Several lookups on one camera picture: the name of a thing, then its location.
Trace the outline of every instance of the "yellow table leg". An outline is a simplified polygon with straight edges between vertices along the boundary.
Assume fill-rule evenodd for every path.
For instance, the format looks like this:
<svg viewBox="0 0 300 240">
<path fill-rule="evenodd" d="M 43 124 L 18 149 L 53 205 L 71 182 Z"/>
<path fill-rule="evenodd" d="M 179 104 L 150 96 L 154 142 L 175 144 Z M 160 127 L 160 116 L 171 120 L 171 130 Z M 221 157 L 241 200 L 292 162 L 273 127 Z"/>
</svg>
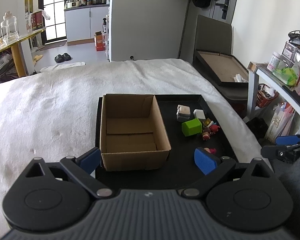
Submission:
<svg viewBox="0 0 300 240">
<path fill-rule="evenodd" d="M 27 74 L 20 56 L 20 49 L 18 43 L 16 43 L 11 47 L 11 52 L 12 52 L 14 65 L 16 66 L 16 70 L 18 72 L 18 76 L 25 77 Z"/>
</svg>

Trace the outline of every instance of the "clear glass jar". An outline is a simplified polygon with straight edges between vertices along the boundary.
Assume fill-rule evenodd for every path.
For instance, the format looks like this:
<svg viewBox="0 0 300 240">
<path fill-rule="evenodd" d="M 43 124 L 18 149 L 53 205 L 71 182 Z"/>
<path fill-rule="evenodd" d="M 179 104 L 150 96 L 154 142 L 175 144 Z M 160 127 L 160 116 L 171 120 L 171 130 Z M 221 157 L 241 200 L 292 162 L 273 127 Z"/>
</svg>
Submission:
<svg viewBox="0 0 300 240">
<path fill-rule="evenodd" d="M 17 18 L 12 16 L 9 11 L 5 13 L 4 17 L 7 21 L 8 43 L 19 39 Z"/>
<path fill-rule="evenodd" d="M 7 21 L 5 20 L 5 17 L 3 17 L 3 21 L 0 23 L 1 26 L 1 36 L 3 43 L 5 45 L 8 44 L 8 32 L 7 32 Z"/>
</svg>

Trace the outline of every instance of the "gray textured handle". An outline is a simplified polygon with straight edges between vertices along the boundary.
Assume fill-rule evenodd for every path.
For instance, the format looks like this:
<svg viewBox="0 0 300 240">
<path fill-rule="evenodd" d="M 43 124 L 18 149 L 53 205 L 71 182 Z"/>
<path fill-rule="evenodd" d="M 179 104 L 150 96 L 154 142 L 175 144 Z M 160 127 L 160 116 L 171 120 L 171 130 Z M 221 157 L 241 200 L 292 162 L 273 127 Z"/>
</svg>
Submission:
<svg viewBox="0 0 300 240">
<path fill-rule="evenodd" d="M 236 232 L 215 222 L 198 200 L 176 190 L 122 190 L 99 200 L 90 213 L 70 228 L 47 234 L 11 230 L 3 240 L 292 240 L 283 228 L 262 234 Z"/>
</svg>

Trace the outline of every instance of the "door handle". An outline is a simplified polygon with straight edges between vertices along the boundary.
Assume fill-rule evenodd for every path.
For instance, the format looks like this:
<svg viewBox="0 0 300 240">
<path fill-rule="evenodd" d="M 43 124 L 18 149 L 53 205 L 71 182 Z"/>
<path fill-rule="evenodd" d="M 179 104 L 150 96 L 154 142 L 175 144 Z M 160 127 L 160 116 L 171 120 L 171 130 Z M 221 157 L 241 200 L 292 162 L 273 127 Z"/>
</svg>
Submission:
<svg viewBox="0 0 300 240">
<path fill-rule="evenodd" d="M 227 12 L 228 12 L 228 8 L 229 8 L 229 2 L 230 2 L 230 0 L 225 0 L 225 3 L 216 3 L 215 5 L 216 6 L 221 6 L 221 7 L 223 7 L 223 9 L 222 9 L 222 11 L 223 11 L 223 13 L 222 13 L 222 19 L 226 19 L 226 17 L 227 17 Z"/>
</svg>

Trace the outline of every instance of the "doormat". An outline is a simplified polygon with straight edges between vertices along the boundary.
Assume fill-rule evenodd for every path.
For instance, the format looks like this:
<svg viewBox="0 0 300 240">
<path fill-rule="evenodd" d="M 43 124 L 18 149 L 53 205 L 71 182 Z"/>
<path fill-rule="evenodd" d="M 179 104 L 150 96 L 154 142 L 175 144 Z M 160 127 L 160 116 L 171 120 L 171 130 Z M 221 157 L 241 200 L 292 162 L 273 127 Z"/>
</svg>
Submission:
<svg viewBox="0 0 300 240">
<path fill-rule="evenodd" d="M 57 48 L 57 47 L 62 47 L 66 44 L 66 40 L 65 41 L 58 41 L 58 42 L 54 42 L 54 43 L 50 43 L 50 44 L 45 44 L 44 48 L 40 49 L 40 51 L 42 50 L 47 50 L 47 49 L 53 49 L 53 48 Z"/>
</svg>

